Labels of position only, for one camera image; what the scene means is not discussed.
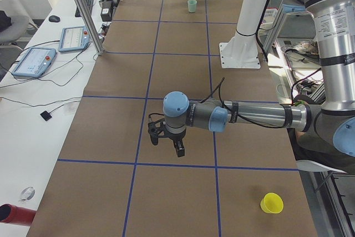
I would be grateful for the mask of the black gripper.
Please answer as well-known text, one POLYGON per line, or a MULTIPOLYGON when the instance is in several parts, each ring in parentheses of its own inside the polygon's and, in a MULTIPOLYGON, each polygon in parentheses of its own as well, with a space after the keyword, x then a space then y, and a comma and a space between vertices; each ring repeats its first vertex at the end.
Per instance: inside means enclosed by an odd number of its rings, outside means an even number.
POLYGON ((181 133, 171 133, 165 123, 165 119, 159 119, 153 121, 151 117, 148 118, 148 133, 153 145, 158 145, 159 138, 169 138, 173 140, 174 148, 176 150, 177 157, 183 157, 185 155, 185 148, 182 139, 185 136, 185 130, 181 133))

